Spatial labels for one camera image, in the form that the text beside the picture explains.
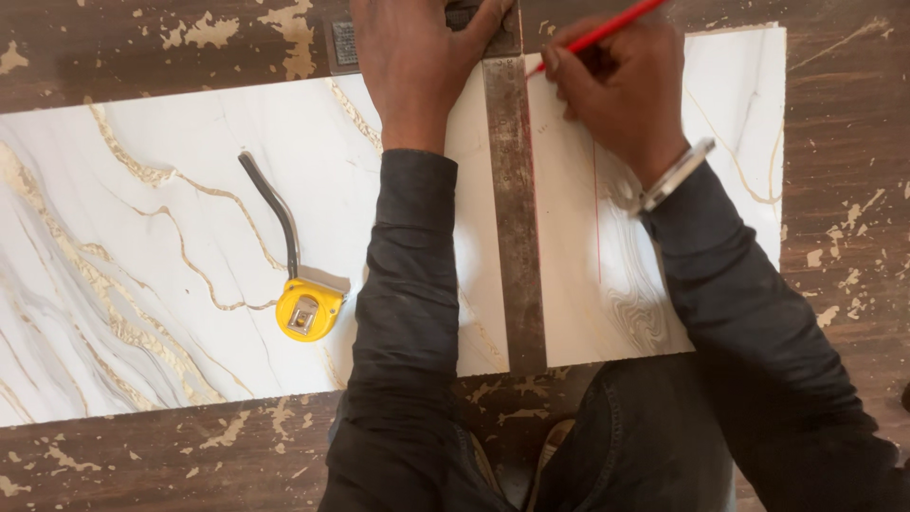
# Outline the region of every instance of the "steel ruler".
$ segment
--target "steel ruler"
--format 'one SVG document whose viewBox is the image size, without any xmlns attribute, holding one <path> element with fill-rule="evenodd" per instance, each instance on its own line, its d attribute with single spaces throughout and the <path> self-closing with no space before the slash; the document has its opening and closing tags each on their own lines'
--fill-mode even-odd
<svg viewBox="0 0 910 512">
<path fill-rule="evenodd" d="M 524 56 L 483 61 L 502 299 L 513 375 L 547 371 Z"/>
<path fill-rule="evenodd" d="M 479 5 L 480 0 L 449 2 L 446 7 L 449 27 L 456 31 L 463 29 Z M 547 371 L 547 351 L 520 18 L 520 6 L 516 2 L 487 46 L 482 66 L 509 367 L 512 374 L 524 376 Z M 332 74 L 357 73 L 354 25 L 347 9 L 328 13 L 323 20 Z"/>
</svg>

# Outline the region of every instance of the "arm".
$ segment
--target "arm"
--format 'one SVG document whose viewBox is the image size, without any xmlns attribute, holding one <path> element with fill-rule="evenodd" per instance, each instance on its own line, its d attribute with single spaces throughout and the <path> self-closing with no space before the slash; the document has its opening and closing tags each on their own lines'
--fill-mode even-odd
<svg viewBox="0 0 910 512">
<path fill-rule="evenodd" d="M 449 112 L 510 0 L 459 33 L 438 0 L 353 0 L 360 68 L 382 120 L 369 277 L 358 294 L 347 411 L 320 510 L 442 510 L 458 361 L 455 183 L 441 156 Z"/>
<path fill-rule="evenodd" d="M 423 151 L 383 155 L 348 417 L 329 449 L 320 509 L 441 509 L 430 491 L 445 477 L 435 433 L 449 418 L 458 361 L 457 169 Z"/>
<path fill-rule="evenodd" d="M 703 164 L 646 220 L 727 444 L 769 510 L 910 503 L 840 357 Z"/>
<path fill-rule="evenodd" d="M 630 26 L 581 59 L 544 54 L 548 78 L 598 142 L 648 189 L 688 148 L 681 116 L 683 39 Z M 910 503 L 897 450 L 873 435 L 837 352 L 786 285 L 705 163 L 644 219 L 661 244 L 672 303 L 698 351 L 733 458 L 769 510 L 891 510 Z"/>
</svg>

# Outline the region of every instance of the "black shirt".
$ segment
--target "black shirt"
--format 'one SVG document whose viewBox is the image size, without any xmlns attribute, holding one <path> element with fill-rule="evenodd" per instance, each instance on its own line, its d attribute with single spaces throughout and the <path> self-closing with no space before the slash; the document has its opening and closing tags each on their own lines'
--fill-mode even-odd
<svg viewBox="0 0 910 512">
<path fill-rule="evenodd" d="M 322 510 L 436 510 L 458 360 L 452 229 L 458 166 L 386 151 L 357 300 L 348 417 Z M 660 243 L 736 464 L 769 511 L 910 510 L 910 472 L 874 436 L 812 308 L 743 225 L 707 163 L 644 219 Z"/>
</svg>

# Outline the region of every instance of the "yellow tape measure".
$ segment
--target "yellow tape measure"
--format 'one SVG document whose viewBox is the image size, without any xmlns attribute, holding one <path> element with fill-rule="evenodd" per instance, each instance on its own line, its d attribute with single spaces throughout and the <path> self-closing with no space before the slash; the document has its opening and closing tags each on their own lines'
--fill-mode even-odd
<svg viewBox="0 0 910 512">
<path fill-rule="evenodd" d="M 344 294 L 328 286 L 300 278 L 285 283 L 278 299 L 278 327 L 292 340 L 315 342 L 335 326 Z"/>
<path fill-rule="evenodd" d="M 253 180 L 256 189 L 262 194 L 262 198 L 278 215 L 278 221 L 285 234 L 285 243 L 288 245 L 288 282 L 285 283 L 284 293 L 281 294 L 278 307 L 275 308 L 278 327 L 292 340 L 315 342 L 335 326 L 341 304 L 345 301 L 345 294 L 297 276 L 297 237 L 294 235 L 288 212 L 262 177 L 252 155 L 244 151 L 238 159 L 249 178 Z"/>
</svg>

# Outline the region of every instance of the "brown floor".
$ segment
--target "brown floor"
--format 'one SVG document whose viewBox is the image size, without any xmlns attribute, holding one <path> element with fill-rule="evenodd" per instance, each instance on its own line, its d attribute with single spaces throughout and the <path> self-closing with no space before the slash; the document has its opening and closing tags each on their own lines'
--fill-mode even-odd
<svg viewBox="0 0 910 512">
<path fill-rule="evenodd" d="M 313 13 L 339 1 L 315 1 Z M 101 5 L 91 0 L 86 11 L 79 11 L 73 0 L 10 0 L 0 9 L 0 31 L 32 35 L 32 45 L 20 47 L 25 48 L 20 53 L 35 50 L 41 56 L 33 56 L 29 68 L 18 69 L 25 71 L 22 75 L 0 77 L 0 110 L 76 104 L 83 96 L 137 97 L 147 91 L 166 94 L 283 79 L 252 72 L 280 63 L 284 56 L 286 41 L 266 27 L 244 28 L 243 45 L 228 45 L 221 54 L 210 47 L 193 48 L 205 73 L 188 71 L 196 64 L 191 60 L 179 73 L 158 62 L 173 55 L 191 59 L 186 47 L 165 54 L 160 42 L 146 41 L 136 51 L 142 58 L 132 60 L 114 48 L 127 38 L 140 46 L 130 31 L 144 23 L 159 25 L 154 16 L 133 19 L 131 13 L 140 7 L 144 16 L 151 16 L 152 7 L 166 13 L 177 9 L 174 19 L 189 23 L 207 9 L 216 17 L 246 20 L 266 7 L 290 4 L 234 0 L 215 8 L 206 0 L 127 0 L 105 11 L 107 32 L 99 39 L 100 18 L 86 11 L 100 11 Z M 543 21 L 559 28 L 604 5 L 595 0 L 563 0 L 558 7 L 547 0 L 522 4 L 526 52 L 548 39 L 538 29 Z M 669 14 L 688 32 L 768 21 L 788 28 L 781 268 L 817 313 L 838 308 L 825 332 L 867 411 L 878 419 L 880 436 L 901 447 L 903 462 L 910 446 L 910 414 L 900 405 L 910 380 L 910 83 L 905 75 L 910 72 L 910 5 L 905 0 L 690 0 L 673 4 Z M 48 25 L 52 30 L 44 29 Z M 59 35 L 61 25 L 68 26 L 63 34 L 73 40 Z M 249 53 L 245 48 L 250 43 L 261 46 L 262 54 Z M 314 47 L 319 51 L 319 44 Z M 67 71 L 64 65 L 72 56 L 63 49 L 85 53 L 87 48 L 91 61 L 95 52 L 100 56 L 100 71 Z M 233 71 L 236 60 L 244 71 Z M 316 74 L 324 74 L 319 66 L 324 57 L 315 55 L 314 61 Z M 218 71 L 216 77 L 209 76 L 210 70 Z M 86 78 L 91 73 L 96 78 Z M 165 75 L 177 79 L 165 83 L 153 78 Z M 35 93 L 45 89 L 53 94 Z M 848 214 L 854 205 L 859 205 L 858 217 Z M 843 238 L 835 246 L 838 234 Z M 824 250 L 821 265 L 808 267 L 806 254 L 817 249 Z M 851 279 L 855 271 L 859 273 Z M 527 490 L 546 432 L 572 414 L 596 370 L 597 365 L 583 365 L 534 379 L 492 375 L 456 384 L 466 418 L 515 501 Z M 292 396 L 3 429 L 0 508 L 315 509 L 326 477 L 326 431 L 337 400 L 337 393 Z M 737 497 L 741 512 L 763 510 L 742 480 Z"/>
</svg>

